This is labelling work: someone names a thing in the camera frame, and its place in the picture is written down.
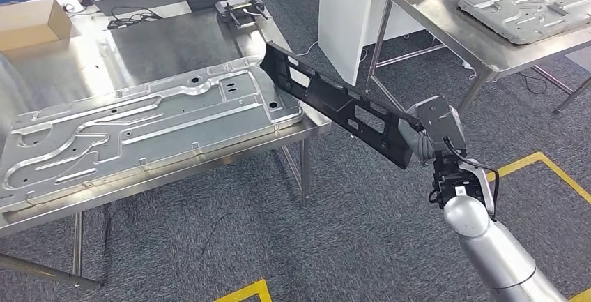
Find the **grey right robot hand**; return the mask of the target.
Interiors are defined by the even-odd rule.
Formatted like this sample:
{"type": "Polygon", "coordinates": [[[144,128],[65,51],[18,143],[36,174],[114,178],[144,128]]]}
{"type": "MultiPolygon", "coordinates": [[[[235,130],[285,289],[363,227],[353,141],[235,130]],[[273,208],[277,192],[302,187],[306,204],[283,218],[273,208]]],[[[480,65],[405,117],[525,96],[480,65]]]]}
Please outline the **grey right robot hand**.
{"type": "Polygon", "coordinates": [[[432,96],[415,103],[406,113],[420,121],[422,129],[400,119],[398,130],[411,151],[424,162],[431,162],[441,153],[450,156],[452,152],[444,143],[448,138],[456,149],[465,149],[466,141],[457,110],[446,97],[432,96]]]}

